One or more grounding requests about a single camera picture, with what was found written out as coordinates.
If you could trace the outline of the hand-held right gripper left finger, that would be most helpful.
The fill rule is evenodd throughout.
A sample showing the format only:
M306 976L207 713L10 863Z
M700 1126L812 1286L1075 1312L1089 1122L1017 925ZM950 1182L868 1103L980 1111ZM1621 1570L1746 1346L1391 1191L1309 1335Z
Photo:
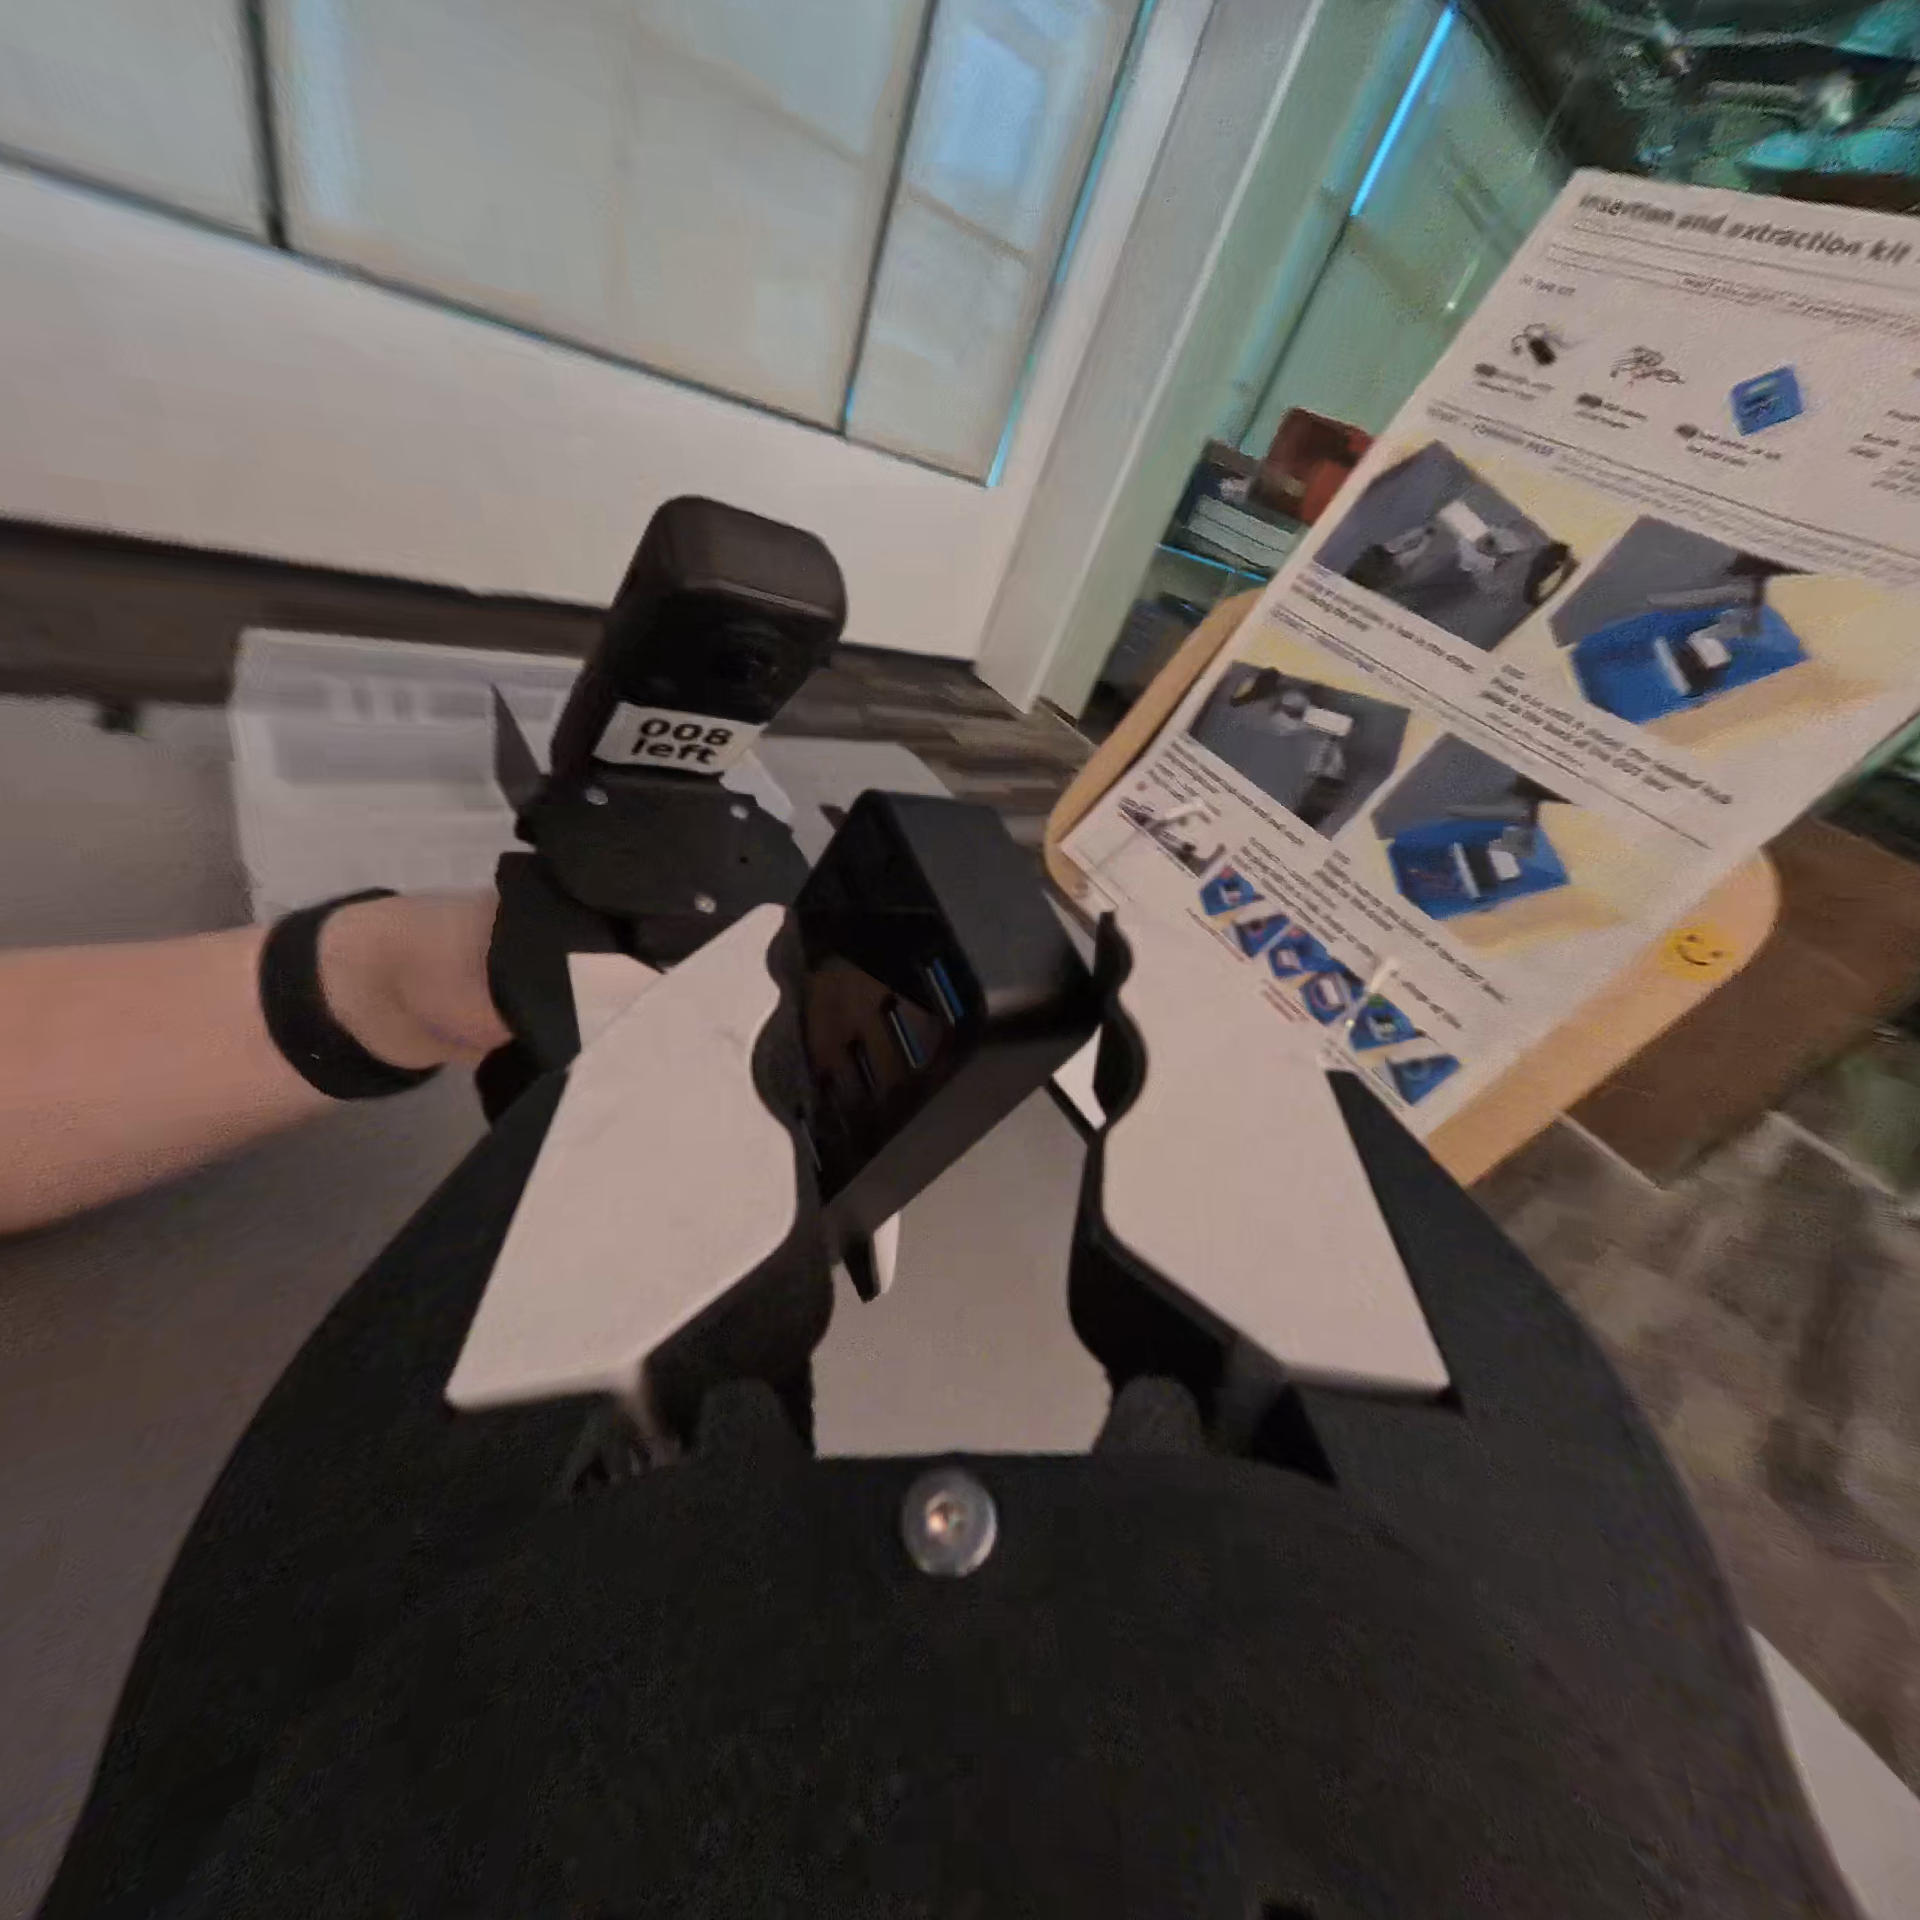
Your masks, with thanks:
M831 1266L794 1116L783 916L717 932L563 1069L447 1374L455 1410L609 1400L677 1449L715 1388L756 1381L812 1437Z

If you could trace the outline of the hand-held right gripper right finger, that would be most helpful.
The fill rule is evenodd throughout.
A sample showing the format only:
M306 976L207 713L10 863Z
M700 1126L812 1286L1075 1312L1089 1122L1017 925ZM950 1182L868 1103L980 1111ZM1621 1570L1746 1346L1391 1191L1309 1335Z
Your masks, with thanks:
M1067 1309L1108 1450L1337 1473L1308 1394L1438 1404L1450 1366L1319 1046L1173 925L1094 930Z

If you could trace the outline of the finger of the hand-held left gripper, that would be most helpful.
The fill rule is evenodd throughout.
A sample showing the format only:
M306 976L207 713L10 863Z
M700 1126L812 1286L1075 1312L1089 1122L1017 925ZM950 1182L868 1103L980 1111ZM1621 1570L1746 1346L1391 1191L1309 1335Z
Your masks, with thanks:
M571 1013L579 1026L577 1056L660 977L655 967L645 965L623 950L571 950L566 954L566 986Z

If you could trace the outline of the black USB hub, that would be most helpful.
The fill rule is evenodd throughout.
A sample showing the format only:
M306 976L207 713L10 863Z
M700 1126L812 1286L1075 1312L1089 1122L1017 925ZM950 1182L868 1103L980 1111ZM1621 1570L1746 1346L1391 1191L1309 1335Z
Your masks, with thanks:
M905 1207L1092 1039L1092 973L991 807L877 789L789 904L775 973L828 1258L870 1302Z

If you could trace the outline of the clear plastic bin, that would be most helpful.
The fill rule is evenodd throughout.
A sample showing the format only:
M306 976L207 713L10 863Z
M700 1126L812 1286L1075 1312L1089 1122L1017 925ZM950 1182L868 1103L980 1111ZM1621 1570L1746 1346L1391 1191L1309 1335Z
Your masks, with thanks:
M517 836L497 778L506 703L538 767L580 677L566 655L497 654L338 632L245 631L229 701L238 855L259 922L365 889L477 889ZM539 807L539 849L596 904L723 918L738 898L790 896L867 791L947 797L905 748L767 736L715 781Z

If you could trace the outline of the person's left forearm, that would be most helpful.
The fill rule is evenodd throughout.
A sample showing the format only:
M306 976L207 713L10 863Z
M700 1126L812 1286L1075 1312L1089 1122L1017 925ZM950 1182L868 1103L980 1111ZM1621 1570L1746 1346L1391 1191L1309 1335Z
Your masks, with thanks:
M317 1118L259 998L262 928L4 950L3 1233L53 1228Z

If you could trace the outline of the person's left hand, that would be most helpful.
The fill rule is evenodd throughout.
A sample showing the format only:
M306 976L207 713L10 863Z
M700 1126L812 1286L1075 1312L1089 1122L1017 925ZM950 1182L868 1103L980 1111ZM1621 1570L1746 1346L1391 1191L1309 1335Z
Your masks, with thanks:
M497 910L490 886L337 906L317 937L326 1010L383 1064L477 1064L510 1039L490 984Z

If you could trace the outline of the black wristband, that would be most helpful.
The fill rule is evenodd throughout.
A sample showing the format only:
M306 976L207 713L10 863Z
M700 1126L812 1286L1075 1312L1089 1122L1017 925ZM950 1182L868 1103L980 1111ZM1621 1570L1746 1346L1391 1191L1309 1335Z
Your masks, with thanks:
M399 1066L378 1058L332 1013L319 976L319 935L351 904L395 898L374 886L284 913L257 962L257 1000L276 1053L319 1095L363 1101L406 1095L441 1074L439 1064Z

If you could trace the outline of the brown cardboard box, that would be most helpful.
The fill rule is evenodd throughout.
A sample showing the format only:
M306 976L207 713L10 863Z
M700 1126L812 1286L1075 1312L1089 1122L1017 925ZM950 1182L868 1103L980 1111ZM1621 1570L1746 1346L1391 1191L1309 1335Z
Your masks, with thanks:
M1570 1111L1654 1184L1750 1132L1915 993L1915 861L1817 821L1766 860L1780 901L1758 954Z

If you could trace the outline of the frosted glass window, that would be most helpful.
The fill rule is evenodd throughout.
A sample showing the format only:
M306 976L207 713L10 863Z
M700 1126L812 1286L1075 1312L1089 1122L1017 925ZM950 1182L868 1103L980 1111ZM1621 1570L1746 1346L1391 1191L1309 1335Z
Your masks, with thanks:
M1148 10L4 1L4 162L989 486Z

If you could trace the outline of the wooden instruction board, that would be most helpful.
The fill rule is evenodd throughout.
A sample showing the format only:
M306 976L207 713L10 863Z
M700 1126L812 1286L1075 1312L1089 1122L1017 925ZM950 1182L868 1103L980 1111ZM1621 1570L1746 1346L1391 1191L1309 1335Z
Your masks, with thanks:
M1915 718L1913 212L1579 172L1061 836L1418 1136Z

